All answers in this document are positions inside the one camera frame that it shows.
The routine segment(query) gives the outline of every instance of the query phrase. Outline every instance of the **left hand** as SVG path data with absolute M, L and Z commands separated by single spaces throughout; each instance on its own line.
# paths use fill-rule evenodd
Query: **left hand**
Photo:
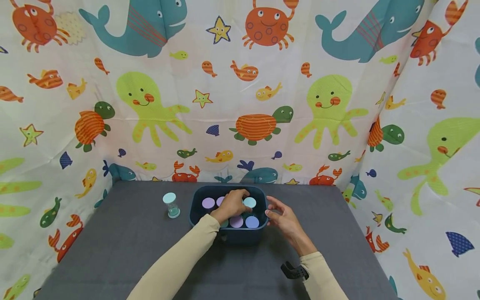
M 222 224 L 233 216 L 239 216 L 244 212 L 252 212 L 250 207 L 246 207 L 243 204 L 244 196 L 250 196 L 250 193 L 246 189 L 230 191 L 225 195 L 220 207 L 210 215 L 214 217 L 219 224 Z

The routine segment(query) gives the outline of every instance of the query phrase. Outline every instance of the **hand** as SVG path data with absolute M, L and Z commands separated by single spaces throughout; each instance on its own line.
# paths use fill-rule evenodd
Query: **hand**
M 267 200 L 270 202 L 268 210 L 265 210 L 265 214 L 270 218 L 267 225 L 278 228 L 300 257 L 317 252 L 293 210 L 272 196 L 267 196 Z
M 246 189 L 230 191 L 225 195 L 220 207 L 210 215 L 214 217 L 219 224 L 222 224 L 233 216 L 240 216 L 244 212 L 251 213 L 252 209 L 243 205 L 244 196 L 250 196 L 250 193 Z

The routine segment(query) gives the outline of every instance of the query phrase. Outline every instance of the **beige sleeve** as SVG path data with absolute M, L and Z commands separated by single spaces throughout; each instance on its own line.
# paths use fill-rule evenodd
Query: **beige sleeve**
M 302 256 L 300 264 L 310 275 L 303 281 L 310 300 L 348 300 L 320 252 Z
M 127 300 L 171 300 L 212 246 L 220 224 L 205 215 L 143 275 Z

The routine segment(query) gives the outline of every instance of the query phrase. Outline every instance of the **gray tabletop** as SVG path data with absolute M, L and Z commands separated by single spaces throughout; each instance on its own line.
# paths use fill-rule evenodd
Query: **gray tabletop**
M 193 193 L 210 183 L 121 181 L 114 185 L 36 300 L 124 300 L 148 268 L 191 228 Z M 347 203 L 336 187 L 255 185 L 292 207 L 350 300 L 397 300 Z M 181 215 L 169 219 L 162 196 L 177 195 Z M 303 300 L 301 280 L 286 279 L 283 262 L 298 265 L 274 228 L 260 244 L 214 243 L 175 300 Z

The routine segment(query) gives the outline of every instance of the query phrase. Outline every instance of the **dark blue basket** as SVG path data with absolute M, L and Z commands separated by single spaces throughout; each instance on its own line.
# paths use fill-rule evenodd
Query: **dark blue basket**
M 220 228 L 219 237 L 225 244 L 230 245 L 252 245 L 256 244 L 262 238 L 262 231 L 267 225 L 268 218 L 265 215 L 267 209 L 267 199 L 264 191 L 254 186 L 242 185 L 205 185 L 193 194 L 192 205 L 190 207 L 189 220 L 192 226 L 195 226 L 200 219 L 207 214 L 207 210 L 202 207 L 202 200 L 211 197 L 215 200 L 218 197 L 225 196 L 232 190 L 246 189 L 257 201 L 253 208 L 253 216 L 257 217 L 260 224 L 257 228 L 247 228 L 245 223 L 240 228 Z

